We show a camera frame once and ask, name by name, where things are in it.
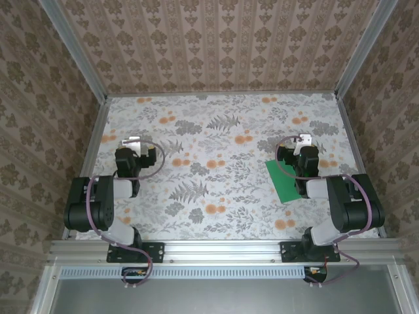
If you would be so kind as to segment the green square paper sheet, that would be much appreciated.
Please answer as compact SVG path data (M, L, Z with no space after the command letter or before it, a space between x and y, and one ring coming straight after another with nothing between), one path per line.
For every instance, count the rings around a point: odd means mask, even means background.
M265 165L282 203L301 199L301 195L298 194L295 188L295 179L280 170L275 160L267 161Z

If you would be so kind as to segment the floral patterned table mat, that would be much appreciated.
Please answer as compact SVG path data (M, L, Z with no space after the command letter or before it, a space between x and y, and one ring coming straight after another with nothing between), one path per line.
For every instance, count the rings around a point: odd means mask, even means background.
M116 217L145 240L289 239L327 220L326 200L282 203L265 162L286 136L309 133L321 175L357 172L333 94L127 97L110 108L94 174L115 171L123 139L159 144L136 198Z

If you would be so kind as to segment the black connector box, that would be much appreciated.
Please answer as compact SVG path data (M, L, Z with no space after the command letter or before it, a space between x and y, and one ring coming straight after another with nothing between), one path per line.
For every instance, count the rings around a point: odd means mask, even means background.
M307 283L323 283L327 278L326 266L310 266L304 267L303 279Z
M125 285L139 285L148 278L149 267L124 267L121 270L121 280Z

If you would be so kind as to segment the grey metal panel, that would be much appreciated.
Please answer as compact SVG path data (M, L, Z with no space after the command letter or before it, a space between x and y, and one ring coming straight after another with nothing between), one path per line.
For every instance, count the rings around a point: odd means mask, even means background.
M301 279L67 279L44 271L29 314L419 314L403 265L362 266L341 281Z

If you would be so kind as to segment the aluminium side rail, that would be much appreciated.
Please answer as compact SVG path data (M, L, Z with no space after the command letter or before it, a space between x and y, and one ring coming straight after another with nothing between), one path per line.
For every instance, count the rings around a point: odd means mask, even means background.
M107 117L109 114L109 96L104 96L104 100L100 103L98 115L94 123L94 128L90 137L88 148L84 157L84 163L81 168L81 177L91 177L96 163L98 150L101 143L101 137L107 123Z
M346 108L344 106L344 102L341 98L336 97L337 106L344 124L344 129L346 131L348 141L352 150L352 154L354 156L355 164L360 173L366 173L365 166L361 157L361 153L359 151L359 147L356 142L356 138L352 129L352 126L350 124L350 119L348 117L348 114L346 112Z

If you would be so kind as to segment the aluminium back rail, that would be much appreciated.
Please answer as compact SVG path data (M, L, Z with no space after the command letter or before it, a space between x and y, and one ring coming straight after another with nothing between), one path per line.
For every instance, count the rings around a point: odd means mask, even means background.
M108 94L109 98L127 97L181 97L181 96L234 96L234 95L291 95L291 94L335 94L333 90L262 90L262 91L222 91L222 92L173 92L173 93L143 93L143 94Z

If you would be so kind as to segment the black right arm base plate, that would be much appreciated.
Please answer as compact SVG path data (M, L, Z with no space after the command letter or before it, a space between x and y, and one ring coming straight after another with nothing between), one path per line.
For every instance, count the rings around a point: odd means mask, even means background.
M340 262L340 254L332 245L316 246L301 241L286 241L280 243L282 262Z

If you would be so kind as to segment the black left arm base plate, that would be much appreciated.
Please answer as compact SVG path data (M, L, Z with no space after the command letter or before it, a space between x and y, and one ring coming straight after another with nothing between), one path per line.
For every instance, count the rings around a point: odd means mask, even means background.
M163 263L165 244L163 242L143 242L141 249L145 251L153 262ZM142 253L129 251L121 247L109 246L106 261L108 263L148 263Z

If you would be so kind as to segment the aluminium frame post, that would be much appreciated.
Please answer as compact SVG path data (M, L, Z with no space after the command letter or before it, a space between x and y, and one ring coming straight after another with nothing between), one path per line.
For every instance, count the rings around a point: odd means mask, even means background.
M335 88L335 95L338 100L343 99L351 83L358 74L363 62L366 60L378 36L384 29L388 18L397 5L398 0L380 0L374 14L369 20L368 26L363 32L357 48L354 50L340 80Z
M91 91L98 100L98 103L103 105L107 98L105 85L101 82L99 75L96 73L94 64L88 59L88 56L84 52L82 41L77 38L76 31L70 25L69 19L60 8L58 0L39 1L88 83Z

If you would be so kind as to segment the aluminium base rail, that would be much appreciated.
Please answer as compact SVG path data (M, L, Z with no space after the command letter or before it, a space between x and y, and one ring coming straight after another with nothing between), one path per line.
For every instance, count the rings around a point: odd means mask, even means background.
M179 240L164 241L160 266L233 266L285 265L282 254L290 240ZM351 265L350 257L361 265L403 264L403 254L396 239L347 239L338 244L347 257L340 257L340 265ZM98 240L53 241L46 263L49 266L108 265L108 244Z

